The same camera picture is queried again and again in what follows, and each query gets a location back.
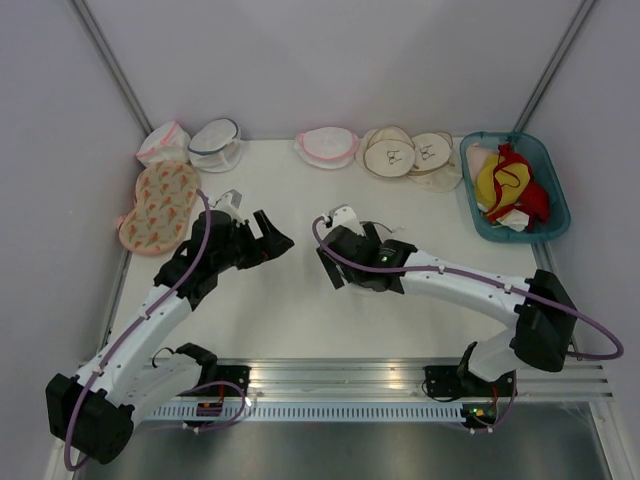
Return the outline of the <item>blue-trimmed white mesh laundry bag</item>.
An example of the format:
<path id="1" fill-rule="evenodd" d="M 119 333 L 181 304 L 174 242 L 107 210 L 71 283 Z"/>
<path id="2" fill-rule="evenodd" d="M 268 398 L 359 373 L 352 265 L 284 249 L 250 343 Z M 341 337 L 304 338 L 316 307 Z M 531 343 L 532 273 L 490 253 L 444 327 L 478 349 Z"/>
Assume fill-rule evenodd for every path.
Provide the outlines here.
<path id="1" fill-rule="evenodd" d="M 402 267 L 406 261 L 405 244 L 394 238 L 393 232 L 379 222 L 362 223 L 366 239 L 356 254 L 355 263 L 381 269 Z M 353 274 L 357 285 L 376 292 L 394 292 L 403 294 L 400 273 L 373 273 L 355 270 Z"/>

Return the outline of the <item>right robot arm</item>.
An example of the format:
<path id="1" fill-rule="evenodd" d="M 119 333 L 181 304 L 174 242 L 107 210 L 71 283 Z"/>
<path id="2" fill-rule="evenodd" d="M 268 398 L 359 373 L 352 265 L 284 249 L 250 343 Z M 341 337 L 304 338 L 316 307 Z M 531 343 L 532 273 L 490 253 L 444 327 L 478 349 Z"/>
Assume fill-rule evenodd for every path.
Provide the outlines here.
<path id="1" fill-rule="evenodd" d="M 466 270 L 412 244 L 381 240 L 373 226 L 354 232 L 318 218 L 312 232 L 335 288 L 426 295 L 503 325 L 491 339 L 467 347 L 456 371 L 463 392 L 478 395 L 501 376 L 524 367 L 550 373 L 563 369 L 576 315 L 554 274 L 537 270 L 533 277 L 521 278 Z"/>

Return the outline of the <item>pink-trimmed round mesh bag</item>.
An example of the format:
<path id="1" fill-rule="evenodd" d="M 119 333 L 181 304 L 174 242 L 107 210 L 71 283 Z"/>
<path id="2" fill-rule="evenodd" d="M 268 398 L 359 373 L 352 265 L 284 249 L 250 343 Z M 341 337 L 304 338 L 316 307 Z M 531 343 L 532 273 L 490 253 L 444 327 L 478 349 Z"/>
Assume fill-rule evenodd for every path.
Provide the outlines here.
<path id="1" fill-rule="evenodd" d="M 307 164 L 325 170 L 348 166 L 359 147 L 359 138 L 341 127 L 322 127 L 299 133 L 293 144 L 295 153 Z"/>

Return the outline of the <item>floral beige laundry bag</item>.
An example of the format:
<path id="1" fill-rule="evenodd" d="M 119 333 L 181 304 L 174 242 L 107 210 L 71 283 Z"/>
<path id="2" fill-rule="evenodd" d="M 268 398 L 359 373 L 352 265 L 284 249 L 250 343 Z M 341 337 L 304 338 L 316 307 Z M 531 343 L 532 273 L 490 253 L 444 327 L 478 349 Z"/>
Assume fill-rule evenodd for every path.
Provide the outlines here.
<path id="1" fill-rule="evenodd" d="M 189 164 L 166 160 L 138 176 L 133 209 L 119 219 L 122 246 L 135 254 L 155 256 L 178 246 L 187 231 L 200 177 Z"/>

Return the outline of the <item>beige bra-print laundry bag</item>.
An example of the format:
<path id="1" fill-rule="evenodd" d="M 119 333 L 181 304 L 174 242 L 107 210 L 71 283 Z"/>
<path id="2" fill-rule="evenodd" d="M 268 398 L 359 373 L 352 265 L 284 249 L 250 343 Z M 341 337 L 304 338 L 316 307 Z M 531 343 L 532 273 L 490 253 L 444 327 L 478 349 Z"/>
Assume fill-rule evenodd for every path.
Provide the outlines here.
<path id="1" fill-rule="evenodd" d="M 415 145 L 397 126 L 369 130 L 359 142 L 357 164 L 379 178 L 400 178 L 409 174 L 415 162 Z"/>

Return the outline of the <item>pink-trimmed crumpled mesh bag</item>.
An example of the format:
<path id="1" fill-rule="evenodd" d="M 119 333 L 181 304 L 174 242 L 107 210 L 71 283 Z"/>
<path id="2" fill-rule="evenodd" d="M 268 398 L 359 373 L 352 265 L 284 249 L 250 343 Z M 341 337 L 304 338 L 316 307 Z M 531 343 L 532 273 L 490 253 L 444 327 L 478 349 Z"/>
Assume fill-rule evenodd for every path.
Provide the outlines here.
<path id="1" fill-rule="evenodd" d="M 166 122 L 147 136 L 135 158 L 145 167 L 169 160 L 188 163 L 190 141 L 189 134 L 176 121 Z"/>

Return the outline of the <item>pale pink bra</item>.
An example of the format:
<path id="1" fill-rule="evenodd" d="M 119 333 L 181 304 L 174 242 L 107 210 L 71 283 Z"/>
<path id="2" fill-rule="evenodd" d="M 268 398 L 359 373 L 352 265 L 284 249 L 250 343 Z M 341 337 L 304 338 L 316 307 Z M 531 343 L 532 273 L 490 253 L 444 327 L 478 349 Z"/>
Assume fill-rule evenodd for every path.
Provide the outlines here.
<path id="1" fill-rule="evenodd" d="M 484 168 L 487 159 L 491 155 L 496 155 L 497 153 L 498 151 L 496 149 L 483 147 L 478 142 L 471 144 L 466 149 L 467 167 L 473 181 L 476 180 L 479 173 Z"/>

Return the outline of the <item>red bra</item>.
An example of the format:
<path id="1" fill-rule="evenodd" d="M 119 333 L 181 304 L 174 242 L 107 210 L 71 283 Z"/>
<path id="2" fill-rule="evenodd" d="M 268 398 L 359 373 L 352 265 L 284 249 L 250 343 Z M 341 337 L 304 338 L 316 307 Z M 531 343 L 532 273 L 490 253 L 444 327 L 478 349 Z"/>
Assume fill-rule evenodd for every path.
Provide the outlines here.
<path id="1" fill-rule="evenodd" d="M 534 227 L 537 224 L 546 224 L 550 218 L 550 199 L 547 191 L 536 182 L 533 168 L 529 161 L 521 154 L 515 152 L 510 144 L 502 144 L 498 147 L 499 155 L 507 158 L 515 159 L 519 156 L 522 161 L 528 164 L 532 171 L 532 179 L 519 197 L 521 202 L 520 209 L 530 216 L 530 223 L 526 230 L 527 233 L 532 233 Z"/>

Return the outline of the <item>yellow bra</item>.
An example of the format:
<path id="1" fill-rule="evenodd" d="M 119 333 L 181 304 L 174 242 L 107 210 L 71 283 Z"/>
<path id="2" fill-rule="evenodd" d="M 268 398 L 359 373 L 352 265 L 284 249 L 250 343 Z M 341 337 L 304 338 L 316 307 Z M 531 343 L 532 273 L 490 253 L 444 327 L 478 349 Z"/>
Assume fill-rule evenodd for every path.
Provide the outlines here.
<path id="1" fill-rule="evenodd" d="M 491 154 L 475 180 L 476 201 L 486 214 L 494 213 L 515 204 L 531 179 L 530 167 L 519 156 L 512 159 Z"/>

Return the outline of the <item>white garment in basket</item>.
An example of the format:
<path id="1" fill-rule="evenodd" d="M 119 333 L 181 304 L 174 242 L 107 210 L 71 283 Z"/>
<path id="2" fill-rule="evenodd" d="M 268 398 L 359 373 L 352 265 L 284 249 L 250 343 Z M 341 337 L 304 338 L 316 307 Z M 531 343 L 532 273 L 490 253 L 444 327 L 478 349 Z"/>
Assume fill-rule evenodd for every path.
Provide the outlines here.
<path id="1" fill-rule="evenodd" d="M 481 218 L 488 223 L 490 228 L 507 228 L 515 232 L 523 232 L 529 226 L 530 216 L 520 209 L 521 202 L 519 200 L 496 207 L 493 210 L 481 202 L 477 202 L 476 205 Z"/>

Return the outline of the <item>teal plastic basket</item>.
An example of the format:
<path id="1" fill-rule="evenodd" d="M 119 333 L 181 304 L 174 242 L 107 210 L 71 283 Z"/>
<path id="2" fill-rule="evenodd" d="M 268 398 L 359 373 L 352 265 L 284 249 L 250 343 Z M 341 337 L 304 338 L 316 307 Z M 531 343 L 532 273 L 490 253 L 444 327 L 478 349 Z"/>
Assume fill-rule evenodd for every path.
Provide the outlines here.
<path id="1" fill-rule="evenodd" d="M 483 147 L 497 151 L 500 145 L 510 144 L 515 152 L 529 161 L 536 182 L 549 195 L 550 218 L 546 224 L 537 224 L 532 233 L 515 232 L 507 228 L 490 228 L 488 223 L 481 218 L 474 194 L 475 181 L 470 177 L 466 160 L 466 149 L 476 142 Z M 547 149 L 537 138 L 522 132 L 475 132 L 467 135 L 461 141 L 460 162 L 474 226 L 484 239 L 500 243 L 542 243 L 558 238 L 568 229 L 571 217 L 561 185 Z"/>

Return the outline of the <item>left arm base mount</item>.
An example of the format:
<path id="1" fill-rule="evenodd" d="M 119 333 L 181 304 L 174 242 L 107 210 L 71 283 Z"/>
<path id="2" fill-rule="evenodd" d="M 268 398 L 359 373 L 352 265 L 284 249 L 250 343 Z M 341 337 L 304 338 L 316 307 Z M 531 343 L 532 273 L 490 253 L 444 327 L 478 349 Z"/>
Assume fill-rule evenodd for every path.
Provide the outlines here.
<path id="1" fill-rule="evenodd" d="M 170 355 L 184 354 L 194 359 L 200 366 L 200 377 L 197 387 L 209 384 L 206 389 L 196 390 L 195 388 L 183 392 L 180 397 L 217 397 L 219 399 L 239 398 L 240 393 L 232 387 L 236 385 L 244 394 L 249 386 L 250 367 L 247 365 L 222 365 L 218 363 L 218 357 L 211 351 L 193 343 L 186 343 L 177 349 L 162 347 L 151 360 L 151 365 L 157 368 L 156 357 L 163 351 Z"/>

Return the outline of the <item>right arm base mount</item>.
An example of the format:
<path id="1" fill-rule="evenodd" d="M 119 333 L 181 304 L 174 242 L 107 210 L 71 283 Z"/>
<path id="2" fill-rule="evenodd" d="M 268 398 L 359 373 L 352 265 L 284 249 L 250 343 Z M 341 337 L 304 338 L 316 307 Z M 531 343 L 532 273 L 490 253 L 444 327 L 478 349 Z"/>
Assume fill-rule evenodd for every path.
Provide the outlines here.
<path id="1" fill-rule="evenodd" d="M 491 382 L 469 372 L 468 363 L 477 345 L 477 342 L 472 342 L 457 365 L 424 366 L 421 384 L 424 394 L 441 403 L 467 398 L 510 397 L 514 391 L 515 371 L 507 372 Z"/>

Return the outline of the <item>left aluminium frame post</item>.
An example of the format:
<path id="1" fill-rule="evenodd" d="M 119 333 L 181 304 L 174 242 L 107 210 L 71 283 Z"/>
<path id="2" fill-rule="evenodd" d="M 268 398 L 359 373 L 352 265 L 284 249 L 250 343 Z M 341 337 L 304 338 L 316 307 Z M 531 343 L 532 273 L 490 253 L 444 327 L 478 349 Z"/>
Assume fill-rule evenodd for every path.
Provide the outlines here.
<path id="1" fill-rule="evenodd" d="M 99 22 L 92 12 L 89 3 L 85 0 L 69 0 L 68 4 L 137 126 L 143 134 L 150 134 L 153 130 L 151 122 L 132 88 L 125 71 L 113 52 Z"/>

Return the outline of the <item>aluminium frame post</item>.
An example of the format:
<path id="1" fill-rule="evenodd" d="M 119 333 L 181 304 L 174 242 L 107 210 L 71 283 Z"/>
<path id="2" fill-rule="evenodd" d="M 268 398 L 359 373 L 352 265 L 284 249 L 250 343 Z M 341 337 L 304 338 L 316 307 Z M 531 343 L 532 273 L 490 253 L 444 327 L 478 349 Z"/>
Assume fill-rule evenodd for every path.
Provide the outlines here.
<path id="1" fill-rule="evenodd" d="M 525 131 L 531 123 L 536 111 L 551 88 L 553 81 L 559 75 L 563 64 L 569 58 L 572 48 L 577 43 L 582 31 L 599 4 L 600 1 L 598 0 L 581 0 L 578 3 L 575 12 L 546 62 L 542 73 L 512 127 L 514 132 Z"/>
<path id="2" fill-rule="evenodd" d="M 99 22 L 92 12 L 89 3 L 85 0 L 69 0 L 68 4 L 137 126 L 143 134 L 150 134 L 153 130 L 151 122 L 132 88 L 125 71 L 113 52 Z"/>

